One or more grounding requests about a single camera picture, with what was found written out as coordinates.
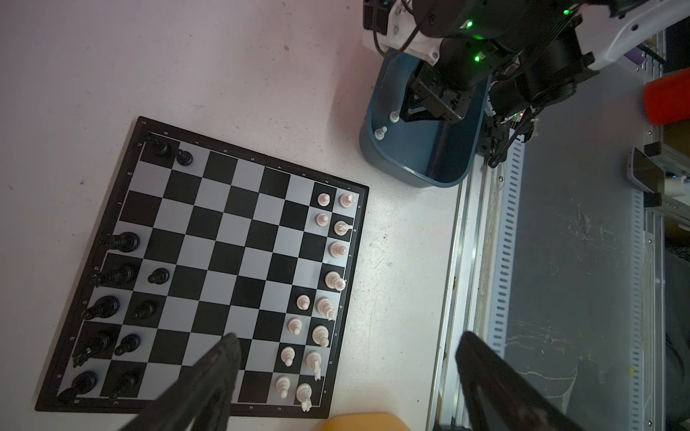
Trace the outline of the white pawn d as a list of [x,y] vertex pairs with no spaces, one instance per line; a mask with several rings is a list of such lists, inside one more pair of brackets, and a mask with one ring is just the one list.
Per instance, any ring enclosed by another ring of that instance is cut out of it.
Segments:
[[296,307],[301,311],[307,311],[311,305],[311,299],[307,295],[301,295],[296,299]]

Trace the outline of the black pawn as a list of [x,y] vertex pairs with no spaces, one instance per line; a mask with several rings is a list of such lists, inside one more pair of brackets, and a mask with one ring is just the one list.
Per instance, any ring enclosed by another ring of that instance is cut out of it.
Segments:
[[155,269],[148,277],[147,282],[155,285],[163,285],[170,278],[170,272],[166,268]]
[[117,400],[123,393],[130,391],[138,383],[138,380],[139,377],[137,373],[125,373],[116,381],[109,395],[109,399]]
[[131,353],[139,348],[141,344],[141,338],[138,334],[132,333],[125,336],[120,344],[115,348],[114,355],[117,357],[123,356],[127,353]]
[[179,149],[176,154],[176,162],[181,166],[189,166],[193,162],[193,155],[189,151]]
[[138,305],[133,312],[133,317],[137,320],[146,320],[152,317],[157,310],[158,303],[156,301],[147,300]]

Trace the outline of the white pawn a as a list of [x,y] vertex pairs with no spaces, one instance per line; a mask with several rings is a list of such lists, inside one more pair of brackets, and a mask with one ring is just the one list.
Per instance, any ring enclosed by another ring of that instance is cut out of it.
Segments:
[[285,399],[289,396],[290,386],[291,381],[289,377],[282,375],[277,379],[275,388],[278,394],[280,395],[280,398]]

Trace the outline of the black bishop chess piece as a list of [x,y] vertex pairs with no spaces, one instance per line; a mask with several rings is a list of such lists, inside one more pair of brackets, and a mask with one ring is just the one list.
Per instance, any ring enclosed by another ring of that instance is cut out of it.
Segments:
[[99,298],[92,306],[81,314],[85,321],[93,319],[107,319],[116,314],[120,309],[120,300],[116,296],[104,296]]

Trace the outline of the black queen chess piece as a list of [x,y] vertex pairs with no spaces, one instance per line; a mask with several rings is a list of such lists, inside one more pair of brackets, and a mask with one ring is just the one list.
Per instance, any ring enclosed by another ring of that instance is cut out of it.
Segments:
[[92,283],[95,287],[113,284],[121,286],[133,281],[138,274],[138,269],[132,265],[124,264],[117,269],[104,273],[93,274]]

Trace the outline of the white pawn right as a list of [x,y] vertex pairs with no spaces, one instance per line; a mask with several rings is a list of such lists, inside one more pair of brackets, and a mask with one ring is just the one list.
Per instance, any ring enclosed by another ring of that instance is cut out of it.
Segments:
[[331,204],[331,196],[328,193],[320,193],[316,201],[320,207],[326,208]]

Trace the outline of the white pawn g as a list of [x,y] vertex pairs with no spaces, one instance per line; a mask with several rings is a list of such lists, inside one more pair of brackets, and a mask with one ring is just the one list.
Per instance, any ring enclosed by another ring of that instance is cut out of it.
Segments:
[[329,226],[330,224],[330,216],[325,213],[318,214],[316,216],[316,224],[318,226]]

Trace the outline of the white pawn b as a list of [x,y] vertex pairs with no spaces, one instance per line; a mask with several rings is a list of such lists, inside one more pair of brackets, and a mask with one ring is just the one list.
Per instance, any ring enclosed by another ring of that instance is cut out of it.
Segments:
[[295,357],[296,351],[291,346],[283,348],[283,350],[280,352],[280,360],[287,367],[293,366]]

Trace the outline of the white king chess piece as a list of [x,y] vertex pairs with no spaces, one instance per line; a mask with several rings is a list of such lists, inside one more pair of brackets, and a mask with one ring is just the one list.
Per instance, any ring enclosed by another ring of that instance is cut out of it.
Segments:
[[347,287],[347,281],[336,271],[330,271],[325,276],[325,285],[338,292]]

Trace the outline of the white queen chess piece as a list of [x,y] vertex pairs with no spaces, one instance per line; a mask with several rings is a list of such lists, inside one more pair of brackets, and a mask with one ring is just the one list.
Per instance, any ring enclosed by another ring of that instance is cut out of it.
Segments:
[[316,302],[316,311],[328,321],[337,319],[337,307],[328,297],[322,297]]

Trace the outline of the yellow plastic tray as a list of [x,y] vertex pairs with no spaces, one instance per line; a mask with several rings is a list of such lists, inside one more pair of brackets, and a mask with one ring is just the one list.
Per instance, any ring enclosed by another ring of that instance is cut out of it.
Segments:
[[328,418],[319,431],[411,431],[397,416],[390,413],[359,413]]

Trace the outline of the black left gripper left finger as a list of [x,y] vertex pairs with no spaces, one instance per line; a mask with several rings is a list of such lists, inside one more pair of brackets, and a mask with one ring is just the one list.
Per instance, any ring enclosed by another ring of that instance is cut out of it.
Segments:
[[227,334],[123,429],[226,430],[241,359],[237,336]]

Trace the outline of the white knight chess piece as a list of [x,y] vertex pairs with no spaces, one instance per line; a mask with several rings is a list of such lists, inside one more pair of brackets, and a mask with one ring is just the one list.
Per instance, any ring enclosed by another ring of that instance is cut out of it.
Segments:
[[314,380],[320,381],[322,378],[322,356],[317,351],[312,351],[307,355],[305,363],[314,373]]

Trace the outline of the black rook chess piece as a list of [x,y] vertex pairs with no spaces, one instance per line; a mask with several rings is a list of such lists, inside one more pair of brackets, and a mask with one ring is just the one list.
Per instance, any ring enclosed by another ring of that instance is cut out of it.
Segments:
[[68,405],[73,403],[78,395],[83,395],[93,391],[98,384],[98,375],[93,371],[86,371],[78,375],[72,384],[58,395],[60,404]]

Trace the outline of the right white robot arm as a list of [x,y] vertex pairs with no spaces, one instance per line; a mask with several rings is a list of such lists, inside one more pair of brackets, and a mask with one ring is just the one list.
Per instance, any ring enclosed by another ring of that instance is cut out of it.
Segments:
[[440,53],[415,69],[400,118],[463,120],[485,80],[496,115],[543,109],[688,16],[686,1],[415,1],[414,30]]

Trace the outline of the white rook corner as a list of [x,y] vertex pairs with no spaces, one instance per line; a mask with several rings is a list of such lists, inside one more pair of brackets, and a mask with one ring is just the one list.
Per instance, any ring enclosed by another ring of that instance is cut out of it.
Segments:
[[312,395],[313,389],[310,384],[300,384],[296,388],[296,400],[300,403],[303,412],[309,412],[312,409]]
[[356,204],[357,198],[356,194],[349,192],[341,194],[338,201],[342,208],[351,208]]

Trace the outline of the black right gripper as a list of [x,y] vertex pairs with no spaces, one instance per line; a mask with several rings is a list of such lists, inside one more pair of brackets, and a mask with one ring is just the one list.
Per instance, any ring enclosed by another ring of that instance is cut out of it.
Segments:
[[499,32],[469,32],[445,38],[419,33],[411,43],[422,61],[411,74],[399,111],[405,122],[460,122],[474,89],[501,64]]

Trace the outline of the white rook right corner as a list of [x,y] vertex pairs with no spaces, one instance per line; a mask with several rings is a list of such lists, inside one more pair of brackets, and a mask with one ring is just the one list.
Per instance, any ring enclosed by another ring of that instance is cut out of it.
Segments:
[[338,201],[342,208],[351,208],[356,204],[357,198],[356,194],[349,192],[341,194]]

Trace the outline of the white pawn c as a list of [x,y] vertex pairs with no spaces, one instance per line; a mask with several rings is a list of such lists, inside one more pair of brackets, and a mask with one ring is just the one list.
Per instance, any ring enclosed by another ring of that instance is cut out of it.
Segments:
[[303,323],[300,319],[293,318],[293,319],[289,320],[289,322],[287,324],[287,329],[293,335],[299,335],[302,332]]

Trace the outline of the white knight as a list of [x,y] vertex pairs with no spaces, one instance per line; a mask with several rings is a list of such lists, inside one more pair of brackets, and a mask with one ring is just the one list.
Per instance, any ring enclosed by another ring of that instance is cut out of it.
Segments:
[[353,226],[344,221],[338,221],[335,223],[333,228],[333,231],[336,233],[336,235],[344,236],[353,229]]

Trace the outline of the white rook left corner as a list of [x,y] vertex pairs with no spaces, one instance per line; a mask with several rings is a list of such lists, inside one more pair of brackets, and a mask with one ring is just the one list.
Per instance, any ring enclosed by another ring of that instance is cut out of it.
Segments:
[[300,403],[303,412],[309,412],[312,409],[312,395],[313,389],[310,384],[300,384],[296,388],[296,400]]

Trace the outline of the black king chess piece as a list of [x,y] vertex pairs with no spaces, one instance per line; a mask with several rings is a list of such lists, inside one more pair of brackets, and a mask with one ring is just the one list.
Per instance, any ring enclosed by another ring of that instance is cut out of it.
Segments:
[[118,235],[105,235],[99,241],[99,244],[106,247],[108,250],[132,252],[138,249],[140,238],[136,233],[123,232]]

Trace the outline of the black rook far corner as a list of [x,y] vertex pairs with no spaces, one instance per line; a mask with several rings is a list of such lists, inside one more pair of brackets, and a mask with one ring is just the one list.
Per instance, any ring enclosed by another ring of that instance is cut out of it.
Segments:
[[167,141],[161,140],[157,136],[152,136],[147,140],[148,146],[155,156],[165,157],[170,153],[170,145]]

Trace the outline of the teal plastic tray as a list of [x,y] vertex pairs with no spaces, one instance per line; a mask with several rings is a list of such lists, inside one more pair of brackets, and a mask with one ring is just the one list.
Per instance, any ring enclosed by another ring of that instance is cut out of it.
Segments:
[[458,123],[436,120],[396,123],[404,91],[420,59],[402,54],[386,59],[359,132],[364,158],[378,170],[416,188],[452,188],[465,179],[474,159],[489,81],[476,86],[469,112]]

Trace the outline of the red cylinder object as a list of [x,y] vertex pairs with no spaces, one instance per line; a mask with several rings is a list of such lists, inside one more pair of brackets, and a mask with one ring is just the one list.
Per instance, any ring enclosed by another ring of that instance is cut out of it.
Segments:
[[689,74],[689,68],[685,68],[644,86],[643,105],[652,125],[665,126],[689,119]]

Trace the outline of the black knight chess piece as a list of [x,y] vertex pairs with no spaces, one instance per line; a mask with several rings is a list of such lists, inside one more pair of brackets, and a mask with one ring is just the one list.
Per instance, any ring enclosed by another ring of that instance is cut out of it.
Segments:
[[90,358],[107,350],[113,342],[109,332],[98,332],[88,339],[73,355],[73,367],[84,365]]

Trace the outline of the white bishop chess piece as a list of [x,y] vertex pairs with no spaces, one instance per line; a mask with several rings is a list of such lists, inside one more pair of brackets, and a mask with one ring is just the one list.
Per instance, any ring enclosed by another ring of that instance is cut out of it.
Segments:
[[330,345],[330,332],[324,325],[318,325],[312,331],[312,339],[316,345],[328,348]]

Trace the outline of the black pawn far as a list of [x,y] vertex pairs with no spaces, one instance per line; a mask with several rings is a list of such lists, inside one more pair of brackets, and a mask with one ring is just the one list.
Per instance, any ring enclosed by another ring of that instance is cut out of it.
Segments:
[[189,166],[193,162],[193,155],[189,151],[179,149],[176,154],[176,162],[181,166]]

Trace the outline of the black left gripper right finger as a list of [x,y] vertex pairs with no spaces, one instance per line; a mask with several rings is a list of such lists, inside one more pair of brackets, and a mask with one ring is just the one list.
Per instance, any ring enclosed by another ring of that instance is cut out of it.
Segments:
[[474,332],[464,332],[456,365],[471,429],[488,430],[485,398],[509,430],[579,430]]

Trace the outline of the black white chess board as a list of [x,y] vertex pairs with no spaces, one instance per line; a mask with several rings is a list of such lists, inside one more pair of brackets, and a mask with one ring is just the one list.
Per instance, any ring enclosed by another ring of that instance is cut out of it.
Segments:
[[[147,140],[157,136],[170,153],[155,156]],[[177,151],[193,155],[189,166],[176,162]],[[342,208],[343,193],[358,196]],[[165,123],[137,120],[102,220],[90,247],[77,291],[41,386],[37,411],[136,414],[185,376],[224,336],[239,340],[242,359],[231,399],[235,416],[328,418],[332,406],[343,331],[354,282],[361,229],[368,203],[367,186],[327,173],[253,152]],[[320,207],[320,193],[331,204]],[[318,226],[316,216],[330,216]],[[353,229],[334,233],[338,221]],[[136,251],[108,250],[99,244],[105,235],[136,233]],[[335,259],[333,242],[348,247],[348,256]],[[124,285],[95,287],[93,274],[129,264],[137,277]],[[159,268],[170,272],[163,285],[147,282]],[[325,285],[325,276],[338,272],[347,287],[338,292]],[[307,311],[296,299],[307,295]],[[107,319],[85,321],[82,312],[99,298],[116,296],[120,309]],[[316,302],[328,297],[337,319],[328,321]],[[146,320],[133,317],[144,301],[158,303]],[[298,318],[302,332],[293,335],[287,323]],[[330,345],[322,348],[312,331],[324,325]],[[73,367],[73,355],[93,335],[109,332],[111,346]],[[117,357],[115,348],[132,333],[139,348]],[[280,360],[283,348],[296,351],[293,366]],[[305,363],[317,351],[323,359],[322,378]],[[98,384],[68,405],[57,396],[81,373],[93,371]],[[138,383],[117,400],[109,395],[125,373],[137,373]],[[277,379],[289,377],[289,396],[280,398]],[[310,384],[312,409],[303,412],[296,388]]]

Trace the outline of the white bishop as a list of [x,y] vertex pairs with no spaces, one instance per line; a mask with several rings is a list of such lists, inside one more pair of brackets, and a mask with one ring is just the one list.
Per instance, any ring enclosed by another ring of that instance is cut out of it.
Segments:
[[340,259],[348,256],[348,247],[342,242],[333,242],[329,246],[329,253],[335,259]]

